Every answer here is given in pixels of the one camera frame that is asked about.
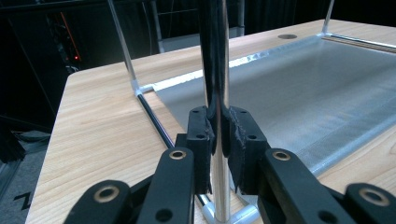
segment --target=wooden tabletop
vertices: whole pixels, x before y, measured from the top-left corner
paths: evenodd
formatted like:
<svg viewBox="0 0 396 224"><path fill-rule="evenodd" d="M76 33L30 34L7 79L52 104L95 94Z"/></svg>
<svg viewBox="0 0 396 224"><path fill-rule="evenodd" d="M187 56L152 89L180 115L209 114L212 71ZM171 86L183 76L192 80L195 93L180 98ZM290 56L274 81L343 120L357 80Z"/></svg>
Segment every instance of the wooden tabletop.
<svg viewBox="0 0 396 224"><path fill-rule="evenodd" d="M230 41L230 59L318 34L323 21L282 28ZM332 21L330 31L396 45L396 29ZM285 40L279 35L298 38ZM133 60L141 85L202 68L199 47ZM62 223L82 193L106 179L130 186L152 175L166 150L149 117L134 97L124 63L81 71L69 77L49 142L27 223ZM155 92L145 96L175 139L184 133ZM367 182L396 194L396 127L345 158L319 177L343 192L349 183ZM233 197L232 211L240 208ZM195 210L196 223L204 222Z"/></svg>

